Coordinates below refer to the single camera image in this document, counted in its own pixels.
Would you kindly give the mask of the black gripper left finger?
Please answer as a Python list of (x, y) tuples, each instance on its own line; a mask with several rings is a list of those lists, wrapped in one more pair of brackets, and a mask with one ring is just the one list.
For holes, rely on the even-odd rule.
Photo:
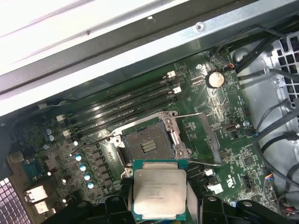
[(128, 208), (132, 178), (121, 181), (120, 192), (108, 195), (104, 202), (92, 205), (88, 201), (72, 202), (44, 221), (45, 224), (132, 224), (133, 213)]

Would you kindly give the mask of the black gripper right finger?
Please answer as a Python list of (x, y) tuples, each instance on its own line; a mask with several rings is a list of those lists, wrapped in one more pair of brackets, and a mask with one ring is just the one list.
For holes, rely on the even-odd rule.
[(251, 200), (240, 200), (236, 206), (215, 196), (198, 198), (187, 186), (188, 224), (279, 224), (280, 215)]

